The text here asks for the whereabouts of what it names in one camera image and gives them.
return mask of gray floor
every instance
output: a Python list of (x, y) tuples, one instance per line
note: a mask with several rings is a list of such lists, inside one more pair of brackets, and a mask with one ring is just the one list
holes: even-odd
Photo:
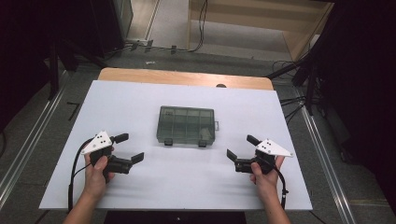
[[(203, 53), (171, 55), (169, 51), (154, 49), (149, 53), (144, 53), (143, 49), (125, 50), (119, 52), (107, 63), (109, 66), (122, 68), (176, 70), (252, 77), (270, 74), (273, 65), (273, 62)], [(76, 73), (69, 74), (70, 79), (65, 86), (63, 97), (0, 211), (0, 223), (32, 223), (43, 214), (38, 206), (76, 119), (76, 116), (74, 116), (69, 120), (75, 107), (67, 102), (82, 103), (92, 81), (97, 79), (99, 72), (100, 70), (95, 65), (83, 63)], [(290, 85), (289, 75), (276, 78), (273, 83), (279, 99), (296, 96), (294, 87)], [(7, 149), (0, 159), (0, 176), (5, 176), (11, 163), (17, 157), (24, 140), (28, 137), (47, 103), (48, 94), (49, 86), (46, 86), (6, 127)], [(296, 106), (297, 104), (284, 106), (285, 115), (289, 114)], [(375, 177), (362, 166), (349, 165), (341, 161), (339, 147), (334, 141), (329, 125), (316, 110), (314, 110), (314, 113), (319, 132), (351, 204), (357, 223), (396, 223), (396, 218), (384, 200), (384, 196), (375, 182)], [(301, 112), (291, 120), (289, 129), (314, 207), (313, 214), (325, 223), (342, 223)], [(313, 214), (288, 211), (288, 216), (293, 223), (322, 223)], [(106, 211), (96, 211), (93, 223), (103, 223), (105, 215)], [(248, 212), (246, 216), (249, 224), (265, 223), (263, 211)], [(59, 223), (64, 217), (65, 211), (50, 211), (40, 223)]]

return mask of floor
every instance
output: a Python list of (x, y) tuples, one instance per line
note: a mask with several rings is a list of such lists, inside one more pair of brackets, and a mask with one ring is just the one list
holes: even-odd
[[(173, 22), (176, 21), (173, 16), (181, 17), (180, 14), (166, 11), (169, 8), (175, 8), (175, 6), (184, 7), (185, 1), (161, 1), (158, 5), (157, 1), (147, 2), (150, 2), (147, 14), (151, 15), (149, 18), (154, 19), (151, 29), (148, 32), (147, 29), (142, 29), (142, 32), (139, 33), (142, 35), (130, 33), (130, 41), (146, 42), (153, 39), (153, 46), (164, 48), (172, 45), (182, 48), (183, 45), (186, 45), (186, 34), (175, 32), (183, 30), (183, 22)], [(152, 17), (155, 7), (157, 13), (155, 17)], [(134, 19), (138, 21), (136, 17), (138, 18), (138, 13), (134, 11)], [(205, 42), (197, 53), (171, 55), (168, 50), (152, 50), (149, 53), (145, 53), (143, 49), (125, 50), (106, 62), (113, 67), (262, 77), (284, 65), (283, 62), (278, 63), (277, 61), (290, 60), (290, 56), (285, 50), (285, 44), (277, 31), (250, 31), (251, 33), (257, 32), (250, 36), (268, 35), (270, 37), (264, 38), (265, 41), (262, 42), (257, 41), (258, 38), (244, 42), (235, 41), (232, 36), (243, 36), (247, 28), (230, 26), (228, 30), (223, 28), (226, 29), (223, 33), (230, 33), (223, 36), (225, 39), (219, 44), (216, 42), (219, 36), (210, 35), (211, 31), (218, 30), (216, 25), (208, 24), (206, 26), (207, 38), (205, 41), (208, 42), (207, 44)], [(196, 43), (194, 41), (197, 39), (193, 38), (191, 45)], [(97, 79), (99, 72), (100, 69), (91, 63), (82, 63), (76, 73), (65, 72), (61, 78), (64, 88), (57, 101), (49, 102), (47, 100), (49, 93), (47, 85), (6, 127), (7, 148), (0, 159), (0, 176), (2, 176), (0, 199), (7, 198), (7, 200), (0, 201), (2, 202), (0, 203), (0, 223), (34, 222), (44, 214), (40, 223), (58, 223), (64, 219), (64, 211), (50, 211), (46, 214), (45, 211), (37, 208), (51, 177), (53, 167), (62, 153), (64, 143), (78, 115), (78, 111), (74, 115), (75, 103), (84, 101), (92, 81)], [(290, 84), (293, 74), (294, 72), (290, 72), (273, 80), (279, 99), (294, 98), (299, 93), (304, 93), (304, 86), (295, 88)], [(283, 106), (284, 114), (288, 115), (296, 106), (298, 103)], [(37, 127), (36, 122), (43, 111), (49, 112), (49, 121), (45, 125)], [(345, 222), (341, 210), (337, 207), (334, 192), (330, 187), (332, 182), (329, 181), (327, 173), (323, 169), (322, 160), (319, 159), (320, 151), (307, 126), (304, 110), (297, 113), (290, 121), (289, 129), (314, 210), (311, 212), (288, 211), (291, 221), (293, 223), (396, 223), (396, 217), (376, 184), (373, 174), (358, 164), (351, 165), (341, 160), (340, 149), (333, 137), (332, 129), (318, 110), (314, 109), (313, 111), (314, 116), (309, 119), (315, 122), (321, 143), (342, 191), (345, 193), (347, 204), (350, 206), (355, 221)], [(37, 133), (36, 140), (27, 146), (25, 140), (33, 139), (34, 133)], [(18, 161), (22, 161), (23, 157), (27, 158), (25, 163), (16, 165)], [(9, 174), (15, 174), (15, 171), (19, 171), (16, 174), (19, 175), (19, 178), (8, 184), (12, 190), (4, 190), (7, 177)], [(103, 223), (105, 216), (106, 211), (95, 211), (93, 223)], [(246, 219), (248, 224), (265, 223), (263, 211), (246, 212)]]

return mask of wire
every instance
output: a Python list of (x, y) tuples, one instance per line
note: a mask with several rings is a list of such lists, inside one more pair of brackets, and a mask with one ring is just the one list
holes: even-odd
[[(137, 44), (137, 46), (139, 48), (144, 48), (144, 49), (162, 49), (162, 50), (172, 50), (172, 51), (177, 51), (177, 52), (195, 52), (198, 49), (200, 49), (201, 46), (204, 44), (206, 12), (207, 12), (207, 0), (205, 0), (203, 6), (201, 8), (201, 12), (200, 12), (200, 16), (199, 16), (200, 41), (195, 49), (169, 49), (169, 48), (163, 48), (163, 47), (144, 46), (141, 44)], [(127, 46), (124, 49), (119, 49), (119, 50), (116, 50), (113, 52), (122, 51), (125, 49), (131, 49), (135, 45), (136, 45), (136, 43), (133, 43), (132, 46)]]
[(295, 112), (294, 112), (294, 113), (291, 115), (291, 117), (289, 118), (288, 122), (286, 122), (286, 125), (289, 124), (289, 122), (290, 122), (291, 119), (294, 117), (294, 115), (296, 115), (297, 112), (298, 112), (301, 108), (303, 108), (303, 106), (304, 106), (304, 105), (299, 105), (299, 106), (297, 107), (297, 109), (295, 110)]
[(41, 216), (35, 221), (35, 224), (40, 223), (40, 221), (44, 218), (44, 216), (45, 216), (49, 211), (50, 211), (50, 210), (44, 211), (44, 213), (41, 214)]
[(314, 216), (315, 218), (317, 218), (321, 223), (326, 224), (326, 222), (324, 222), (320, 217), (318, 217), (317, 215), (315, 215), (314, 212), (309, 211), (310, 214), (312, 214), (312, 216)]
[(280, 171), (277, 169), (276, 165), (274, 166), (274, 170), (277, 172), (277, 174), (279, 175), (279, 179), (280, 181), (282, 181), (282, 199), (280, 202), (280, 205), (282, 205), (282, 208), (285, 209), (285, 205), (286, 205), (286, 194), (289, 193), (286, 190), (286, 181), (285, 181), (285, 177), (282, 175), (282, 173), (280, 173)]
[(91, 164), (88, 164), (88, 165), (82, 167), (81, 169), (79, 169), (79, 170), (73, 175), (73, 177), (76, 177), (76, 175), (77, 175), (80, 171), (84, 170), (84, 169), (87, 168), (89, 165), (91, 165)]
[(76, 157), (75, 157), (75, 160), (74, 160), (74, 163), (73, 163), (72, 174), (71, 174), (71, 177), (70, 177), (69, 191), (68, 191), (68, 211), (69, 212), (73, 209), (73, 187), (74, 187), (74, 177), (76, 176), (75, 171), (76, 171), (76, 165), (77, 165), (78, 157), (79, 157), (79, 154), (80, 154), (81, 150), (85, 147), (85, 145), (90, 143), (92, 139), (93, 138), (88, 139), (87, 141), (85, 141), (81, 145), (81, 147), (77, 151), (77, 154), (76, 154)]
[(3, 131), (3, 132), (1, 133), (1, 135), (3, 136), (3, 146), (1, 147), (0, 159), (3, 157), (3, 154), (4, 154), (4, 152), (6, 151), (6, 147), (7, 147), (6, 133)]

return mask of cable on floor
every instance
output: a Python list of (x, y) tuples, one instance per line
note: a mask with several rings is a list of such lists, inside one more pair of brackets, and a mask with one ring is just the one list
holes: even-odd
[(0, 151), (0, 159), (3, 157), (3, 154), (6, 151), (6, 147), (7, 147), (6, 133), (3, 131), (1, 135), (3, 136), (3, 146), (1, 147), (1, 151)]
[(35, 221), (35, 224), (40, 223), (40, 221), (46, 216), (46, 214), (47, 214), (49, 211), (50, 211), (50, 210), (44, 211), (44, 213), (41, 214), (41, 216)]
[(317, 215), (315, 215), (314, 212), (309, 211), (310, 214), (312, 214), (312, 216), (314, 216), (315, 218), (317, 218), (321, 223), (326, 224), (326, 222), (324, 222), (320, 217), (318, 217)]

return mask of black cable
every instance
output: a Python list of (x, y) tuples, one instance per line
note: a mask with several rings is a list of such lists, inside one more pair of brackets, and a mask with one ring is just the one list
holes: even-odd
[(287, 102), (287, 101), (303, 100), (303, 99), (305, 99), (305, 96), (298, 96), (298, 97), (294, 97), (294, 98), (282, 99), (282, 100), (279, 100), (279, 102), (280, 103), (284, 103), (284, 102)]
[(88, 143), (91, 142), (93, 138), (88, 139), (87, 141), (85, 141), (81, 147), (78, 149), (74, 163), (73, 163), (73, 168), (72, 168), (72, 174), (70, 177), (70, 184), (69, 184), (69, 191), (68, 191), (68, 210), (69, 212), (73, 209), (73, 187), (74, 187), (74, 177), (75, 177), (75, 171), (76, 171), (76, 165), (77, 165), (77, 161), (78, 161), (78, 157), (79, 154), (81, 153), (81, 150), (85, 147), (85, 145), (87, 145)]
[(289, 122), (290, 122), (291, 119), (294, 117), (294, 115), (296, 115), (297, 112), (298, 112), (301, 108), (303, 108), (303, 106), (304, 106), (304, 105), (299, 105), (299, 106), (298, 106), (297, 110), (291, 115), (291, 117), (289, 118), (288, 122), (286, 122), (286, 125), (289, 124)]
[(277, 174), (279, 175), (279, 179), (280, 181), (282, 181), (282, 199), (280, 201), (280, 205), (282, 205), (282, 208), (285, 209), (285, 205), (286, 205), (286, 194), (288, 194), (289, 192), (286, 190), (286, 181), (285, 181), (285, 177), (282, 175), (282, 173), (280, 173), (280, 171), (277, 169), (276, 165), (274, 166), (274, 170), (277, 172)]
[(49, 211), (50, 211), (50, 210), (44, 211), (44, 213), (41, 214), (41, 216), (35, 221), (35, 224), (40, 223), (40, 221), (44, 218), (44, 216), (45, 216)]
[(1, 147), (1, 151), (0, 151), (0, 159), (3, 157), (3, 154), (6, 151), (6, 147), (7, 147), (6, 133), (3, 131), (1, 135), (3, 136), (3, 146)]
[[(198, 46), (195, 49), (169, 49), (169, 48), (163, 48), (163, 47), (144, 46), (144, 45), (139, 45), (139, 44), (137, 46), (140, 48), (144, 48), (144, 49), (163, 49), (163, 50), (172, 50), (172, 51), (177, 51), (177, 52), (195, 52), (198, 49), (200, 49), (201, 46), (204, 44), (206, 12), (207, 12), (207, 0), (205, 0), (203, 6), (201, 8), (201, 12), (200, 12), (200, 16), (199, 16), (200, 41), (198, 43)], [(132, 46), (127, 46), (124, 49), (119, 49), (119, 50), (116, 50), (113, 52), (118, 52), (118, 51), (122, 51), (125, 49), (131, 49), (134, 47), (134, 45), (135, 44), (132, 44)]]
[(84, 169), (87, 168), (89, 165), (91, 165), (91, 164), (88, 164), (88, 165), (82, 167), (81, 169), (77, 170), (76, 173), (73, 175), (73, 177), (76, 177), (76, 175), (77, 175), (80, 171), (84, 170)]
[(314, 212), (309, 211), (310, 214), (312, 214), (312, 216), (314, 216), (315, 218), (317, 218), (321, 223), (326, 224), (326, 222), (324, 222), (320, 217), (318, 217), (317, 215), (315, 215)]
[(293, 111), (291, 111), (287, 116), (285, 116), (285, 119), (290, 117), (293, 113), (295, 113), (296, 111), (298, 111), (299, 109), (301, 109), (301, 107), (303, 107), (303, 105), (298, 105), (297, 108), (295, 108)]

